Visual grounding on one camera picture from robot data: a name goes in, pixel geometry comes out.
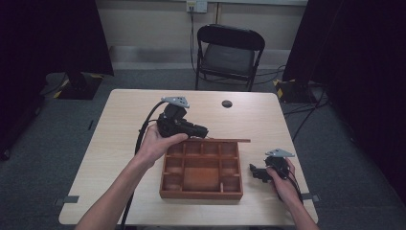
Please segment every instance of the black cable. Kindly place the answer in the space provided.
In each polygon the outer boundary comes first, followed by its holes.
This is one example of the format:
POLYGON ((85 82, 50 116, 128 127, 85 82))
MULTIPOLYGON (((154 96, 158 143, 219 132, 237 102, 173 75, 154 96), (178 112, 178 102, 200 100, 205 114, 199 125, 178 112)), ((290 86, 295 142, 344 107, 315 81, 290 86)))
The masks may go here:
POLYGON ((278 74, 280 72, 283 72, 283 70, 280 70, 282 67, 285 67, 286 65, 281 65, 280 67, 278 67, 278 71, 277 72, 271 72, 271 73, 265 73, 265 74, 256 74, 256 76, 264 76, 264 75, 271 75, 271 74, 278 74))
POLYGON ((319 101, 316 103, 316 105, 314 105, 311 109, 310 112, 305 116, 304 120, 302 121, 302 123, 299 125, 298 129, 296 130, 295 134, 293 135, 292 138, 292 142, 295 141, 296 136, 298 135, 299 131, 301 130, 302 126, 305 124, 305 121, 308 119, 308 117, 310 117, 310 115, 316 110, 316 108, 319 107, 320 102, 322 101, 323 96, 325 95, 326 89, 323 89, 322 95, 320 96, 319 101))
MULTIPOLYGON (((138 134, 138 139, 137 139, 137 144, 136 144, 136 146, 135 146, 134 155, 137 154, 138 150, 140 149, 141 143, 142 143, 142 141, 143 141, 144 134, 146 133, 146 130, 147 130, 148 124, 149 124, 149 122, 150 122, 150 118, 151 118, 152 114, 153 114, 153 113, 155 112, 155 110, 159 107, 159 105, 161 105, 161 104, 163 104, 163 103, 164 103, 164 102, 159 102, 159 103, 158 103, 157 105, 155 105, 155 106, 152 108, 152 110, 149 112, 149 114, 148 114, 146 120, 145 120, 144 123, 143 123, 143 126, 142 126, 141 129, 140 129, 140 133, 138 134)), ((125 221, 126 221, 126 218, 127 218, 127 216, 128 216, 128 211, 129 211, 129 208, 130 208, 130 206, 131 206, 131 202, 132 202, 132 198, 133 198, 133 197, 134 197, 134 192, 132 193, 131 197, 129 198, 129 200, 128 200, 126 206, 125 206, 125 209, 124 209, 123 218, 122 218, 122 224, 121 224, 121 229, 122 229, 122 230, 125 230, 125 221)))
POLYGON ((192 69, 194 73, 196 73, 196 69, 194 68, 194 63, 193 63, 193 52, 194 52, 194 20, 193 20, 193 12, 194 8, 189 7, 189 10, 191 12, 191 23, 192 23, 192 28, 191 28, 191 62, 192 62, 192 69))
POLYGON ((49 90, 49 91, 47 91, 47 92, 41 94, 41 96, 46 96, 46 95, 48 95, 48 94, 54 92, 55 90, 59 89, 60 86, 62 86, 62 84, 65 82, 65 79, 66 79, 66 73, 63 75, 62 80, 60 81, 60 83, 59 83, 55 88, 53 88, 53 89, 51 89, 51 90, 49 90))
POLYGON ((303 203, 304 199, 302 196, 301 188, 299 188, 299 183, 298 183, 298 180, 296 179, 295 174, 293 174, 292 171, 289 171, 293 175, 293 178, 295 179, 295 180, 293 180, 292 178, 290 178, 290 176, 288 174, 285 174, 283 171, 280 171, 280 172, 284 175, 284 177, 286 177, 289 180, 289 182, 295 188, 296 193, 298 194, 299 200, 301 201, 301 203, 303 203))
MULTIPOLYGON (((318 105, 316 108, 321 108, 321 107, 325 106, 326 104, 328 104, 328 102, 329 102, 329 100, 327 100, 325 103, 323 103, 323 104, 321 104, 321 105, 318 105)), ((297 111, 298 109, 303 108, 303 107, 307 107, 307 106, 311 106, 311 104, 306 104, 306 105, 297 107, 297 108, 293 109, 292 111, 283 113, 283 115, 285 116, 285 115, 290 115, 290 114, 294 114, 294 113, 307 112, 307 111, 310 111, 311 109, 314 108, 314 107, 311 107, 311 108, 308 108, 308 109, 303 109, 303 110, 297 111)))
MULTIPOLYGON (((256 76, 265 76, 265 75, 271 75, 271 74, 276 74, 276 76, 274 76, 273 78, 269 79, 269 80, 265 80, 265 81, 261 81, 261 82, 256 82, 254 84, 264 84, 264 83, 268 83, 269 81, 274 80, 275 78, 278 77, 280 72, 283 72, 283 70, 280 70, 282 67, 284 67, 284 65, 281 65, 280 67, 278 67, 278 70, 272 73, 266 73, 266 74, 260 74, 260 75, 256 75, 256 76)), ((208 81, 208 82, 214 82, 214 83, 221 83, 221 84, 227 84, 227 85, 246 85, 246 83, 228 83, 228 82, 221 82, 224 80, 229 80, 228 78, 219 78, 219 79, 215 79, 215 80, 208 80, 208 79, 204 79, 202 77, 199 76, 200 79, 202 79, 203 81, 208 81)))

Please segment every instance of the box compartment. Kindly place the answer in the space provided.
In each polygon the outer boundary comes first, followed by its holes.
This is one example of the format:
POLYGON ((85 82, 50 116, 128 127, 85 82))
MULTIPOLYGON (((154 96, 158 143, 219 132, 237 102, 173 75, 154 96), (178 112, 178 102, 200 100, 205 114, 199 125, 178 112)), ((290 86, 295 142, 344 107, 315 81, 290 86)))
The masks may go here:
POLYGON ((237 140, 189 139, 165 154, 161 198, 241 199, 237 140))

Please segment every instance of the chair seat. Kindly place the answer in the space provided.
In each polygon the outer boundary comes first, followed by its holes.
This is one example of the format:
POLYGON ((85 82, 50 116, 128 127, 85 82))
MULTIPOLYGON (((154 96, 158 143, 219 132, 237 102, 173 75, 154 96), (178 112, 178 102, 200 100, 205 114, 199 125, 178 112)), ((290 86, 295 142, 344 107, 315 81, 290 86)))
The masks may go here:
POLYGON ((254 51, 209 44, 201 69, 246 76, 252 75, 254 51))

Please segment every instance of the wooden tabletop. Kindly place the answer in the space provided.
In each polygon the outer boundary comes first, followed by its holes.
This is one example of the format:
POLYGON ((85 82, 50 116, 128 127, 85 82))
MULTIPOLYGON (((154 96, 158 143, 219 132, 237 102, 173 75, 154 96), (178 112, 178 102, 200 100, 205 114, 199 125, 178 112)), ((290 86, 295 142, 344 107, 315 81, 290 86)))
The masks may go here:
MULTIPOLYGON (((276 95, 252 92, 116 89, 110 94, 95 133, 80 165, 69 196, 77 203, 63 206, 59 221, 76 224, 108 189, 134 155, 139 129, 162 97, 186 97, 188 122, 209 130, 217 139, 250 139, 238 143, 243 197, 241 200, 162 199, 159 195, 163 158, 143 177, 135 190, 126 220, 128 225, 260 226, 291 225, 292 218, 267 183, 253 178, 249 164, 264 168, 269 150, 296 153, 276 95), (233 106, 225 108, 228 100, 233 106)), ((158 118, 162 104, 151 119, 158 118)), ((302 193, 308 193, 297 157, 290 158, 302 193)), ((304 206, 317 222, 312 200, 304 206)))

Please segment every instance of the person's right hand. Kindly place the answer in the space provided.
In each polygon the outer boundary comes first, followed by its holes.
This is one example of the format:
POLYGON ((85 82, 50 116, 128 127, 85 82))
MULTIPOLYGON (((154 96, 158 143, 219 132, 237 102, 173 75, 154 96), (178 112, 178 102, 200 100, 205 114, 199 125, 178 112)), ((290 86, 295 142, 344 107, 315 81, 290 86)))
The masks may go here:
MULTIPOLYGON (((295 181, 295 178, 294 178, 295 166, 293 166, 292 162, 288 158, 285 158, 285 160, 287 162, 287 165, 289 166, 290 171, 292 172, 289 174, 289 177, 293 181, 295 181)), ((301 202, 298 197, 298 193, 297 193, 295 187, 293 187, 293 185, 289 179, 285 179, 285 180, 281 179, 278 176, 278 173, 271 167, 267 167, 266 171, 268 172, 268 174, 270 176, 272 176, 272 178, 273 178, 272 182, 273 182, 278 194, 280 195, 282 201, 285 203, 285 205, 287 206, 288 209, 290 207, 292 207, 293 204, 297 204, 297 202, 301 202)))

